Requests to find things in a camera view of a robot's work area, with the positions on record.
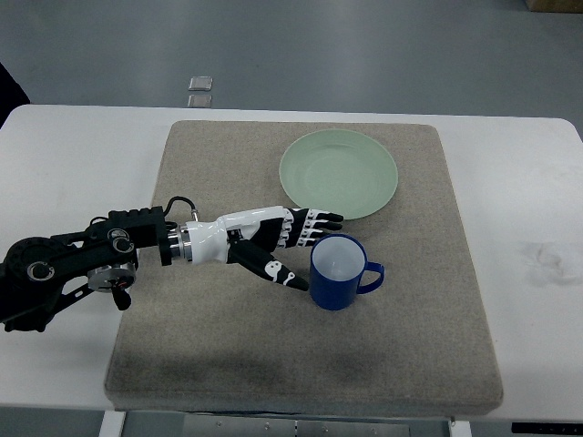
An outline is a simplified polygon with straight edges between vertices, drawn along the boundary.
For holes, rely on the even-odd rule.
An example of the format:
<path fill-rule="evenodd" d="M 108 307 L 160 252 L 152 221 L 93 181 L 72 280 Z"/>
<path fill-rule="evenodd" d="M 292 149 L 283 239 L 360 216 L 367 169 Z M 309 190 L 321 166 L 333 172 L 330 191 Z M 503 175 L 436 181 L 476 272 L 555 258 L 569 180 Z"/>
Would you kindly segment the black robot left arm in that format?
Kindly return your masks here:
<path fill-rule="evenodd" d="M 138 250 L 156 248 L 167 266 L 187 250 L 166 207 L 112 210 L 80 232 L 21 239 L 1 263 L 1 322 L 5 331 L 38 331 L 58 312 L 94 291 L 108 292 L 119 310 L 138 269 Z"/>

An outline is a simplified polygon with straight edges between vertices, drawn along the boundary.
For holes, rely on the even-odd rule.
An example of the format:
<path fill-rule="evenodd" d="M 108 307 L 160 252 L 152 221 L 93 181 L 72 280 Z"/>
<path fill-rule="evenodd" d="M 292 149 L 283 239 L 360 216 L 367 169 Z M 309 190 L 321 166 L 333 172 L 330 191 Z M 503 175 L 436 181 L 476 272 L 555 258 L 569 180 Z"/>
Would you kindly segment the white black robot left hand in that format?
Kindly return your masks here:
<path fill-rule="evenodd" d="M 276 249 L 311 247 L 343 227 L 343 216 L 312 208 L 282 206 L 231 213 L 212 222 L 189 221 L 169 230 L 173 258 L 194 265 L 238 264 L 269 282 L 306 291 L 308 281 L 274 258 Z"/>

